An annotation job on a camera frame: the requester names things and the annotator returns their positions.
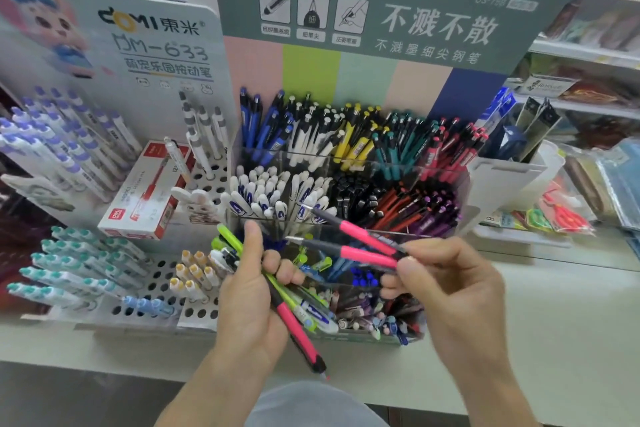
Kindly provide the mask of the blue pen packets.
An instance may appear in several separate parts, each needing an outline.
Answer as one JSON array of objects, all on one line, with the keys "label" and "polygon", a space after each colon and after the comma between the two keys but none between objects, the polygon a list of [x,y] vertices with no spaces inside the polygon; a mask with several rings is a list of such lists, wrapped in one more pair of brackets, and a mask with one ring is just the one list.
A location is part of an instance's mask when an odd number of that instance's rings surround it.
[{"label": "blue pen packets", "polygon": [[516,104],[513,90],[502,87],[489,108],[476,121],[476,131],[481,134],[482,147],[477,150],[479,158],[496,158],[505,136],[507,115]]}]

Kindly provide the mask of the pink and black pen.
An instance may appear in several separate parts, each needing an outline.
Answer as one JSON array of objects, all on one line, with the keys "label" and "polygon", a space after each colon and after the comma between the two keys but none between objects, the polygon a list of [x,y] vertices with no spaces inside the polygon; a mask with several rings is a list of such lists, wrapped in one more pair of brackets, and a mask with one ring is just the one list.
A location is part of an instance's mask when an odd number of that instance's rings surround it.
[{"label": "pink and black pen", "polygon": [[313,343],[304,332],[302,323],[298,318],[296,318],[294,312],[285,303],[284,296],[276,288],[275,279],[266,272],[263,272],[262,274],[264,275],[269,287],[271,307],[276,311],[277,315],[284,323],[293,344],[302,354],[302,357],[305,359],[310,370],[314,374],[320,375],[324,380],[327,380],[328,376],[326,374],[324,359],[317,352]]}]

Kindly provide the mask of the grey cap white pen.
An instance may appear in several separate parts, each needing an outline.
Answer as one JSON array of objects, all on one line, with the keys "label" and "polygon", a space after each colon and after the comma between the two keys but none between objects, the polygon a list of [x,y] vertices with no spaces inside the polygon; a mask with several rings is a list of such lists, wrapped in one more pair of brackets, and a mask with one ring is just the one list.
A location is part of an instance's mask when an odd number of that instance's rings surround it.
[{"label": "grey cap white pen", "polygon": [[204,132],[205,138],[209,147],[211,148],[212,158],[214,160],[221,160],[222,155],[218,146],[218,142],[214,136],[214,131],[212,127],[212,119],[209,113],[205,110],[204,106],[199,105],[198,107],[198,119],[200,121],[200,126],[202,131]]},{"label": "grey cap white pen", "polygon": [[225,150],[225,153],[228,153],[229,136],[227,131],[227,124],[226,124],[225,116],[223,115],[221,108],[218,106],[214,108],[214,112],[212,115],[212,123],[214,126],[214,132],[215,132],[216,138],[222,144],[222,147]]},{"label": "grey cap white pen", "polygon": [[214,180],[215,174],[211,169],[211,165],[209,163],[206,151],[204,150],[202,141],[200,140],[199,133],[194,127],[188,126],[186,137],[188,140],[188,144],[196,158],[196,161],[203,169],[207,180]]},{"label": "grey cap white pen", "polygon": [[190,141],[194,141],[194,139],[198,135],[198,123],[197,123],[195,111],[191,106],[191,104],[189,103],[186,93],[184,91],[182,90],[179,91],[179,98],[180,98],[180,104],[182,107],[184,122],[187,127],[187,134],[186,134],[187,139]]}]

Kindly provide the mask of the white blue-print click pen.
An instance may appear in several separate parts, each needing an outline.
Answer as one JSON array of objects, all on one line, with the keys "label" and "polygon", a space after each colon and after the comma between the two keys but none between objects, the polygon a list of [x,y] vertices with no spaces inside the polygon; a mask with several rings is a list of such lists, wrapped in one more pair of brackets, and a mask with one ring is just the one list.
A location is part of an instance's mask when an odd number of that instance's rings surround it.
[{"label": "white blue-print click pen", "polygon": [[[239,266],[237,253],[228,248],[223,248],[221,251],[211,250],[209,260],[211,263],[226,269],[229,273],[235,273]],[[327,334],[336,334],[338,332],[337,324],[333,322],[328,313],[321,311],[320,305],[315,305],[309,302],[305,296],[301,296],[292,289],[284,287],[272,275],[268,273],[263,273],[263,275],[268,284],[275,289],[276,298],[281,299],[289,307],[304,328],[310,332],[315,332],[316,330]]]}]

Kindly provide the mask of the person's right forearm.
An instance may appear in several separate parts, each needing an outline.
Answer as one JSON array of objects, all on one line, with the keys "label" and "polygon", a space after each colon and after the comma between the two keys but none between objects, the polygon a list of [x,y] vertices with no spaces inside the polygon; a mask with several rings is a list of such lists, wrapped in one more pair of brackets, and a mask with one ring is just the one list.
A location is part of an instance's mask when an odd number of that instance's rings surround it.
[{"label": "person's right forearm", "polygon": [[461,395],[470,427],[541,427],[516,380],[507,350],[454,351],[441,360]]}]

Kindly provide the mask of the pink grip grey pen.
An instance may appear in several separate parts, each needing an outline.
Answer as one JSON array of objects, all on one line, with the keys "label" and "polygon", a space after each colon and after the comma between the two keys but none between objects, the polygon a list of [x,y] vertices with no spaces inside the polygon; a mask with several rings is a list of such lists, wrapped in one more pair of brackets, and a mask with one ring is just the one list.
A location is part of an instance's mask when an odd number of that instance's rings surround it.
[{"label": "pink grip grey pen", "polygon": [[341,259],[356,261],[361,264],[368,264],[370,266],[376,266],[379,268],[394,271],[397,269],[396,259],[380,253],[368,252],[366,250],[354,248],[351,246],[337,245],[325,241],[304,239],[294,236],[286,236],[285,240],[288,243],[295,243],[296,245],[306,246],[308,248],[324,252],[328,255],[338,256]]},{"label": "pink grip grey pen", "polygon": [[404,251],[404,249],[394,243],[386,243],[382,241],[380,237],[375,236],[372,232],[369,232],[347,220],[343,220],[337,218],[333,214],[328,211],[321,210],[316,208],[315,206],[310,206],[308,204],[301,205],[305,210],[309,211],[314,217],[319,218],[322,221],[326,221],[334,227],[340,229],[340,231],[349,237],[360,241],[364,245],[371,247],[377,252],[381,252],[384,255],[395,259],[402,259],[407,257],[408,254]]}]

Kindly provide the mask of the group of beige cap pens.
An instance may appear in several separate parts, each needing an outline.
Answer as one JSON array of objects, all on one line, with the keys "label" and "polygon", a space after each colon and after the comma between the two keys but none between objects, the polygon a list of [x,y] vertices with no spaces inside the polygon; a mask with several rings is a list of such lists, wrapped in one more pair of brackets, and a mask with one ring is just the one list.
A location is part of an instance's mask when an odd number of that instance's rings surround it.
[{"label": "group of beige cap pens", "polygon": [[217,297],[221,276],[204,252],[182,250],[179,260],[171,263],[168,288],[184,304],[207,304]]}]

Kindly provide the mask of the row of white black pens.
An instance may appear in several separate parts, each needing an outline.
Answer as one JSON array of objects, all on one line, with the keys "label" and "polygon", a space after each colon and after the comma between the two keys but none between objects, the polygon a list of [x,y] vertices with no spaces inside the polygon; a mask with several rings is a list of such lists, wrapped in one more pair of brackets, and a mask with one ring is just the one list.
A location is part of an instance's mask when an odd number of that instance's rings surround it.
[{"label": "row of white black pens", "polygon": [[283,155],[286,168],[313,173],[328,165],[343,140],[341,131],[350,108],[350,104],[321,105],[310,93],[303,99],[289,96],[284,106],[287,123],[292,126]]}]

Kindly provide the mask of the person's right hand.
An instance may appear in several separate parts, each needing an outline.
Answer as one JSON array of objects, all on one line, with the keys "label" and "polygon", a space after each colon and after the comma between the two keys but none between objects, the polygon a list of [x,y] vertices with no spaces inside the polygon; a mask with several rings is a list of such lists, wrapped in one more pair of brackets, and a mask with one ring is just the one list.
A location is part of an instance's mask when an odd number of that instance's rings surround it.
[{"label": "person's right hand", "polygon": [[[408,257],[422,263],[449,264],[452,294],[411,293],[424,307],[439,358],[448,352],[465,350],[483,354],[501,349],[508,352],[506,287],[492,263],[458,237],[415,240],[405,244],[405,249]],[[409,293],[396,287],[396,273],[383,275],[381,285],[381,295],[388,299]]]}]

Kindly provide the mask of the white store shelf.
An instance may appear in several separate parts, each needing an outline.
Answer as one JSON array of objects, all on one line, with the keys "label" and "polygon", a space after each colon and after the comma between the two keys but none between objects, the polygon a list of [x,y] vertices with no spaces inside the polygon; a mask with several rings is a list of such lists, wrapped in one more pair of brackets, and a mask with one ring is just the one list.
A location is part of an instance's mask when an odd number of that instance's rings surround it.
[{"label": "white store shelf", "polygon": [[506,86],[557,108],[640,121],[640,0],[569,0]]}]

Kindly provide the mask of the plain white pen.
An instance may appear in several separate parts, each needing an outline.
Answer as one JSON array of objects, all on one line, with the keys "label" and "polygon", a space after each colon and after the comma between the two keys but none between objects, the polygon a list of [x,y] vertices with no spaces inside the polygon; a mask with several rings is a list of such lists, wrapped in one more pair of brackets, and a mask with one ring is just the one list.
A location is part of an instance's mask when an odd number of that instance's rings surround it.
[{"label": "plain white pen", "polygon": [[185,181],[186,189],[195,190],[197,188],[195,180],[191,176],[191,171],[188,168],[186,159],[184,158],[179,146],[170,137],[164,137],[163,141],[166,151],[169,156],[171,156],[173,162],[177,166],[177,169],[180,171],[181,177]]}]

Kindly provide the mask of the rows of lavender cap pens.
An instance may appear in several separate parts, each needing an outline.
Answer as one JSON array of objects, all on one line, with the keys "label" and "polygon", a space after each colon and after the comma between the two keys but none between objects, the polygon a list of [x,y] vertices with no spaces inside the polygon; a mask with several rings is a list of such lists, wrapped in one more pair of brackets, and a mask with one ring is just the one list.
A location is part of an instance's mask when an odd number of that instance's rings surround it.
[{"label": "rows of lavender cap pens", "polygon": [[114,110],[92,107],[73,90],[35,87],[0,116],[0,153],[63,192],[111,201],[143,146]]}]

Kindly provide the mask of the pile of mixed colour pens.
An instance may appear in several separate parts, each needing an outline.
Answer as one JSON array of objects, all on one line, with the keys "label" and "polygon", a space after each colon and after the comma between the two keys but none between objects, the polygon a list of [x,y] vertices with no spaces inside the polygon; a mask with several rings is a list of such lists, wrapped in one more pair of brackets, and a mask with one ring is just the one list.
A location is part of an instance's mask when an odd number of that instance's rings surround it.
[{"label": "pile of mixed colour pens", "polygon": [[427,331],[424,307],[410,294],[386,300],[378,287],[311,284],[289,288],[319,305],[338,326],[336,334],[311,332],[313,339],[407,346],[421,341]]}]

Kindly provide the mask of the bunch of blue green-clip pens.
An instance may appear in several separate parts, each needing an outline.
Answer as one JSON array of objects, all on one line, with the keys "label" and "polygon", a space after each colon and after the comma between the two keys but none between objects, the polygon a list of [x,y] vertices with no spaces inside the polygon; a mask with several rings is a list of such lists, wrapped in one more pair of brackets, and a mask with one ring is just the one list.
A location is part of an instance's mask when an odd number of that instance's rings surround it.
[{"label": "bunch of blue green-clip pens", "polygon": [[293,260],[306,280],[318,285],[379,287],[383,271],[368,264],[343,259],[321,251],[303,248]]}]

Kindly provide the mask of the lime green pen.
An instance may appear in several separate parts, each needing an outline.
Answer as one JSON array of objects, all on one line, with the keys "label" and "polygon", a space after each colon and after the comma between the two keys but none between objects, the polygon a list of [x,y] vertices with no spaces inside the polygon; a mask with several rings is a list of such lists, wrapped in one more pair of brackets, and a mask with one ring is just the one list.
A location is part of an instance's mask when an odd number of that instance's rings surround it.
[{"label": "lime green pen", "polygon": [[218,224],[217,230],[221,236],[221,240],[227,243],[224,246],[224,248],[228,248],[229,250],[232,250],[233,252],[237,253],[237,256],[239,257],[239,264],[240,264],[241,255],[243,253],[243,244],[241,243],[241,241],[225,225]]}]

